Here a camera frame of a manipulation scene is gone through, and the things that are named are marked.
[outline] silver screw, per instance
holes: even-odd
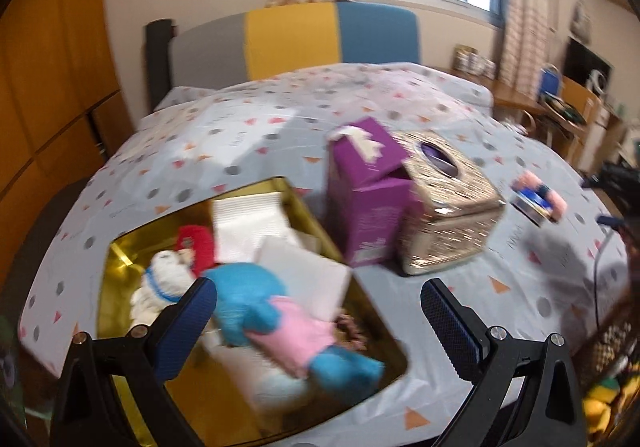
[[[86,341],[86,333],[78,332],[74,335],[74,344],[82,344]]]
[[[556,346],[562,346],[564,345],[564,337],[562,337],[562,335],[559,333],[552,333],[551,342],[553,342],[553,344],[555,344]]]
[[[491,334],[491,337],[498,339],[499,341],[503,341],[507,338],[507,330],[501,326],[494,326],[489,330],[489,333]]]
[[[131,329],[129,334],[134,339],[141,339],[142,337],[144,337],[147,334],[148,330],[149,330],[149,328],[147,328],[145,325],[139,324],[138,326],[133,326],[133,328]]]

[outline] black monitor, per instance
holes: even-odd
[[[609,85],[609,77],[612,71],[611,65],[582,43],[570,37],[566,47],[562,74],[577,82],[580,86],[586,86],[592,70],[602,72],[606,79],[606,85]]]

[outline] window sill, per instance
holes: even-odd
[[[484,26],[501,28],[502,22],[496,14],[482,10],[482,8],[459,2],[457,0],[360,0],[363,2],[380,2],[399,7],[421,8],[432,12],[447,14],[463,20],[473,21]]]

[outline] wooden wardrobe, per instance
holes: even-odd
[[[11,0],[0,17],[0,289],[44,205],[132,132],[102,0]]]

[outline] purple box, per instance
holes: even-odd
[[[370,164],[348,137],[329,147],[327,228],[345,261],[360,267],[392,255],[412,182],[402,166],[406,151],[375,119],[348,125],[383,144],[382,156]]]

